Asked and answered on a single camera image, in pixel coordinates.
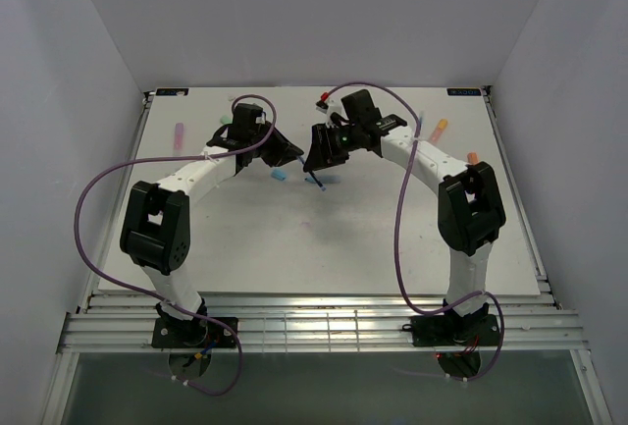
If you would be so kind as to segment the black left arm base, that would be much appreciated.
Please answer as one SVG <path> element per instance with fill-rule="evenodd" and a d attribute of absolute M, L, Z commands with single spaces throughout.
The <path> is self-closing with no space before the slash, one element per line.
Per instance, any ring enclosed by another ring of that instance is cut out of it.
<path fill-rule="evenodd" d="M 155 321 L 151 346 L 159 349 L 232 349 L 236 347 L 235 334 L 238 329 L 236 317 L 219 317 L 215 322 L 192 317 L 190 320 L 176 318 L 156 305 L 158 318 Z"/>

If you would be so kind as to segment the light blue highlighter body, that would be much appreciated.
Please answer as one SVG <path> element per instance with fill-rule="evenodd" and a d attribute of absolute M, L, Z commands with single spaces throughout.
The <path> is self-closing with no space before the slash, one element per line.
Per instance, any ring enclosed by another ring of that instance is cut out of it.
<path fill-rule="evenodd" d="M 336 175 L 323 175 L 317 178 L 308 176 L 305 178 L 305 180 L 310 184 L 326 186 L 326 185 L 338 184 L 341 181 L 341 178 L 340 176 L 336 176 Z"/>

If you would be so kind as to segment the light blue highlighter cap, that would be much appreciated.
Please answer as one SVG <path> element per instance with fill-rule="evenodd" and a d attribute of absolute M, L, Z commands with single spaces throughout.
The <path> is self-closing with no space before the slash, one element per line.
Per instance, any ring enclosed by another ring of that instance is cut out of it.
<path fill-rule="evenodd" d="M 288 179 L 288 174 L 279 168 L 275 168 L 271 172 L 271 177 L 279 182 L 285 182 Z"/>

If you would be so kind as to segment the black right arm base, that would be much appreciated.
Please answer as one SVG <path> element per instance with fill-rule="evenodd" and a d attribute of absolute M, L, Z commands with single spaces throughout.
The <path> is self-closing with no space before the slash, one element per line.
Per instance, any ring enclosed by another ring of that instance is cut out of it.
<path fill-rule="evenodd" d="M 414 346 L 497 346 L 501 336 L 487 302 L 465 316 L 453 309 L 436 316 L 412 316 L 401 331 L 411 335 Z"/>

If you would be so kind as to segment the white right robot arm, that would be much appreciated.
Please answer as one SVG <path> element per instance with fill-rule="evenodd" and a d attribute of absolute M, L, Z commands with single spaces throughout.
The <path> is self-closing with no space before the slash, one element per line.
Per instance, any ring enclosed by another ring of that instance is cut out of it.
<path fill-rule="evenodd" d="M 506 222 L 494 169 L 485 162 L 458 160 L 420 136 L 421 121 L 383 115 L 370 92 L 359 89 L 339 103 L 330 93 L 316 104 L 326 120 L 311 130 L 303 169 L 315 173 L 347 162 L 366 150 L 403 168 L 403 182 L 415 178 L 437 199 L 438 231 L 449 248 L 449 281 L 443 307 L 445 336 L 465 344 L 479 331 L 474 314 L 483 310 L 488 260 Z"/>

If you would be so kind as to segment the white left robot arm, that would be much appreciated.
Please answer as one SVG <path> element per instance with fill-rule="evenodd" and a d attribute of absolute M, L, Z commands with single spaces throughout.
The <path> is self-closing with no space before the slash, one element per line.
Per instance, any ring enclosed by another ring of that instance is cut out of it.
<path fill-rule="evenodd" d="M 160 296 L 158 312 L 176 319 L 174 333 L 185 345 L 199 345 L 208 334 L 206 319 L 197 315 L 203 300 L 184 265 L 191 208 L 257 158 L 274 168 L 302 156 L 303 151 L 266 120 L 260 106 L 239 103 L 232 121 L 207 141 L 200 160 L 156 183 L 140 181 L 131 188 L 121 251 L 149 278 Z"/>

